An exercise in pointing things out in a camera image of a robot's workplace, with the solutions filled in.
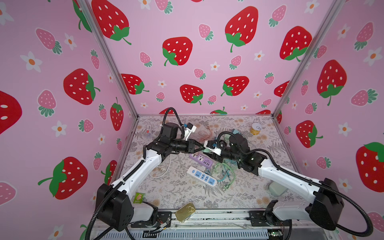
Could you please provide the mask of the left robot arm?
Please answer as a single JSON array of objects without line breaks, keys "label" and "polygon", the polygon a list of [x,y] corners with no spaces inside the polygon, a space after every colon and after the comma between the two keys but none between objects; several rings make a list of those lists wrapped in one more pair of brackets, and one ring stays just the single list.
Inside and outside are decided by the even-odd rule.
[{"label": "left robot arm", "polygon": [[143,223],[153,226],[157,222],[158,207],[141,203],[134,204],[132,197],[147,176],[168,156],[176,154],[194,154],[204,150],[204,145],[190,139],[196,131],[191,123],[162,123],[160,134],[148,145],[143,147],[143,156],[120,178],[107,185],[102,184],[97,191],[96,208],[88,224],[85,239],[91,238],[96,220],[109,227],[97,239],[115,229],[125,230],[132,223]]}]

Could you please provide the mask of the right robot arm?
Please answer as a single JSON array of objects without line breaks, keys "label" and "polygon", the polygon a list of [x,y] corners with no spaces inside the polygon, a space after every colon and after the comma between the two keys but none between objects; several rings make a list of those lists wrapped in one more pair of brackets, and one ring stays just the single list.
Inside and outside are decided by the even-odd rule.
[{"label": "right robot arm", "polygon": [[[334,181],[321,181],[284,168],[275,162],[267,150],[251,150],[247,139],[240,134],[221,132],[216,140],[205,141],[204,146],[209,150],[207,155],[213,160],[233,160],[240,169],[269,179],[304,199],[302,204],[274,201],[266,209],[266,218],[272,221],[312,221],[325,230],[340,229],[357,237],[368,237],[373,233],[374,226],[369,215],[355,201],[340,193]],[[356,232],[339,225],[344,202],[350,203],[362,215],[367,224],[365,231]]]}]

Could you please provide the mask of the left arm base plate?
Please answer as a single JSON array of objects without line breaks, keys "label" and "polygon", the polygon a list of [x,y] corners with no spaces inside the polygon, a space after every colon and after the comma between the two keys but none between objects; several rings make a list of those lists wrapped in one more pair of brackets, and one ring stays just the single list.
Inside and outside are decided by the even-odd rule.
[{"label": "left arm base plate", "polygon": [[139,221],[132,223],[131,228],[168,228],[171,226],[172,212],[160,211],[154,213],[148,221]]}]

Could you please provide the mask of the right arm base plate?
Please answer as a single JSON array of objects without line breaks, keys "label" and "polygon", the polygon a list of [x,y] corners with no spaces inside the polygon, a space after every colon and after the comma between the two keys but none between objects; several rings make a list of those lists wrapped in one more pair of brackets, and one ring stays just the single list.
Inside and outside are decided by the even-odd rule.
[{"label": "right arm base plate", "polygon": [[288,220],[281,221],[272,213],[261,210],[249,211],[247,220],[253,227],[288,227],[290,225]]}]

